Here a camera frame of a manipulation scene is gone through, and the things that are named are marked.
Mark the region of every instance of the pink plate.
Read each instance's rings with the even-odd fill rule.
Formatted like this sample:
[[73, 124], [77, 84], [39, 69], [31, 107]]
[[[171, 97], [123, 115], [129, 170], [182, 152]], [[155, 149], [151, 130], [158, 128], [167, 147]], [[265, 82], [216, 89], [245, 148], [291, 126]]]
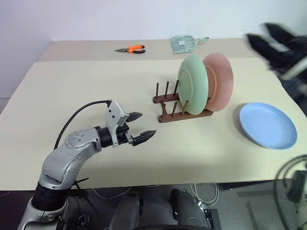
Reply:
[[206, 109], [217, 112], [228, 104], [233, 88], [234, 76], [228, 59], [221, 53], [209, 54], [203, 63], [207, 70], [209, 92]]

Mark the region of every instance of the white table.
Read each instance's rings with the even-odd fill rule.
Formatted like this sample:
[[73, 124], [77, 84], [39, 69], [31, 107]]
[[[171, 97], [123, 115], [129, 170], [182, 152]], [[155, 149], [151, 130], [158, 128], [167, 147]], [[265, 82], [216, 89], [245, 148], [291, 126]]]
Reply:
[[[49, 61], [35, 63], [0, 116], [0, 190], [33, 190], [46, 156], [69, 117], [86, 103], [112, 99], [143, 116], [132, 135], [157, 130], [146, 143], [112, 147], [89, 159], [78, 179], [83, 188], [273, 179], [287, 160], [306, 153], [307, 119], [276, 76], [257, 57], [231, 57], [235, 86], [228, 106], [210, 117], [160, 124], [152, 103], [155, 84], [173, 90], [182, 60]], [[296, 126], [287, 150], [258, 146], [238, 121], [245, 103], [264, 102], [284, 111]], [[171, 112], [173, 102], [167, 103]], [[105, 105], [82, 111], [64, 136], [104, 126]]]

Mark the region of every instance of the orange scissors handle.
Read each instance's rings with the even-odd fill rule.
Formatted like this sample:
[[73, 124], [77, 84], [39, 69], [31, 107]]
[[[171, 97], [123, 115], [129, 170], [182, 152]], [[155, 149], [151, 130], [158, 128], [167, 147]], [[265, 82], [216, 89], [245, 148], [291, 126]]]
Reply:
[[129, 46], [128, 53], [143, 54], [145, 53], [145, 50], [143, 48], [145, 48], [145, 46], [143, 45]]

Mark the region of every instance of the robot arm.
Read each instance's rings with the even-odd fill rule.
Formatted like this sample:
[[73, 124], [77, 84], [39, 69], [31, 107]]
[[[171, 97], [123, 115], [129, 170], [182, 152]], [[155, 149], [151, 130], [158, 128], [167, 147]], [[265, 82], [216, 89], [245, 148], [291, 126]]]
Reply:
[[129, 143], [133, 146], [151, 138], [155, 131], [138, 137], [129, 134], [126, 122], [134, 121], [141, 113], [128, 113], [117, 102], [108, 106], [106, 127], [95, 127], [70, 133], [63, 144], [45, 159], [34, 196], [29, 200], [18, 230], [30, 222], [50, 222], [61, 215], [67, 205], [67, 191], [74, 185], [87, 159], [102, 148]]

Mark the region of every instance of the blue plate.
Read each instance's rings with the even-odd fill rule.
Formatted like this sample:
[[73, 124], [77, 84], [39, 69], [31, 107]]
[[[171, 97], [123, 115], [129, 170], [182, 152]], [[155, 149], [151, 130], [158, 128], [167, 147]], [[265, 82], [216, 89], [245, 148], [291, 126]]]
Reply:
[[240, 110], [244, 132], [257, 144], [274, 150], [292, 147], [297, 140], [293, 122], [281, 110], [265, 103], [249, 103]]

